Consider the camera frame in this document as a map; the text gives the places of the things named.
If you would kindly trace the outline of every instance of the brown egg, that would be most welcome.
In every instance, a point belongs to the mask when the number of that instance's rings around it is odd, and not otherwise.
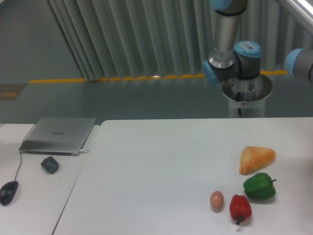
[[[220,211],[224,205],[224,196],[220,191],[215,191],[210,197],[210,203],[214,211]]]

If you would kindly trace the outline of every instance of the red bell pepper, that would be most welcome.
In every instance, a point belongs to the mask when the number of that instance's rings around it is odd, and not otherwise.
[[[234,195],[231,199],[230,205],[230,216],[236,220],[236,224],[239,225],[242,221],[245,221],[247,217],[252,215],[251,206],[247,198],[243,195]]]

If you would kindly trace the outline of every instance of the yellow floor stripe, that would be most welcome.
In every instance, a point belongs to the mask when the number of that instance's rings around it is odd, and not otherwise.
[[[276,70],[276,71],[261,71],[261,74],[264,75],[277,75],[277,74],[287,74],[286,70]],[[111,77],[111,78],[100,78],[96,80],[95,82],[109,82],[109,81],[134,81],[134,80],[154,80],[154,79],[182,79],[182,78],[203,78],[204,75],[199,74],[184,74],[182,76],[177,75],[166,75],[164,77],[161,76],[140,76],[137,78],[134,77],[123,77],[120,79],[119,77]],[[69,79],[43,79],[43,80],[30,80],[28,83],[34,84],[34,83],[61,83],[61,82],[87,82],[84,78],[69,78]]]
[[[84,78],[30,80],[28,83],[86,82]]]

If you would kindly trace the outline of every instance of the bread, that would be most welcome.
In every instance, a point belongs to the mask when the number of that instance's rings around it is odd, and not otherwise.
[[[274,161],[275,151],[270,148],[249,146],[241,153],[239,173],[248,175]]]

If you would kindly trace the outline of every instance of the laptop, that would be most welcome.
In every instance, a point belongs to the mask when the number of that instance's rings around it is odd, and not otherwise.
[[[43,117],[20,146],[21,153],[78,156],[95,118]]]

